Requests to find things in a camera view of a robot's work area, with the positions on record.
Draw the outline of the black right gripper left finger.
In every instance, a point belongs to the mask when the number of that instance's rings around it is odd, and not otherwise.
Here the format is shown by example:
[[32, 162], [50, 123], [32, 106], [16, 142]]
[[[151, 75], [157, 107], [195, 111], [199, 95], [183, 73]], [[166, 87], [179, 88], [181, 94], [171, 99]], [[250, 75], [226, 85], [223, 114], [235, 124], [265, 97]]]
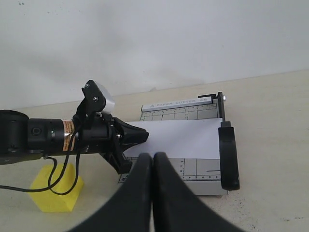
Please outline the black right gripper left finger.
[[93, 215], [71, 232], [148, 232], [151, 214], [152, 158], [139, 155], [126, 181]]

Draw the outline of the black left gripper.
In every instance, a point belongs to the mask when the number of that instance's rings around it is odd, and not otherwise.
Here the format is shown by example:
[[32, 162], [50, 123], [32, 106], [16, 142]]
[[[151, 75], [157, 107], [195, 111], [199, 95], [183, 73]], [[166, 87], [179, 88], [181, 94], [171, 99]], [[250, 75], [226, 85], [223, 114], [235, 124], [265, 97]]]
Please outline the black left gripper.
[[81, 153], [100, 154], [118, 174], [130, 172], [132, 162], [123, 153], [147, 141], [146, 129], [128, 124], [112, 115], [93, 114], [79, 130]]

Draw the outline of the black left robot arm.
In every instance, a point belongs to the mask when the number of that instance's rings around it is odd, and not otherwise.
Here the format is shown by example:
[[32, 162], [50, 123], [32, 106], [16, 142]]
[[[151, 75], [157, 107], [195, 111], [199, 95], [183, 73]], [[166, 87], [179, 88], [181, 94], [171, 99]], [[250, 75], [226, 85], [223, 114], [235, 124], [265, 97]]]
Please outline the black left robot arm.
[[118, 174], [130, 172], [127, 149], [147, 141], [147, 130], [129, 125], [111, 115], [93, 114], [84, 120], [29, 118], [26, 114], [1, 110], [0, 163], [14, 164], [67, 153], [100, 154]]

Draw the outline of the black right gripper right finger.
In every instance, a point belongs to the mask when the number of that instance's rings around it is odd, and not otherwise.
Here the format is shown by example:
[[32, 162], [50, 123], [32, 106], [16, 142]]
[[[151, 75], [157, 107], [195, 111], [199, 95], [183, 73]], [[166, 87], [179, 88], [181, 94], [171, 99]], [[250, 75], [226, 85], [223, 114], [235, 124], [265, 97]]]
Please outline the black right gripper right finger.
[[153, 158], [152, 202], [156, 232], [241, 232], [206, 206], [181, 180], [167, 155]]

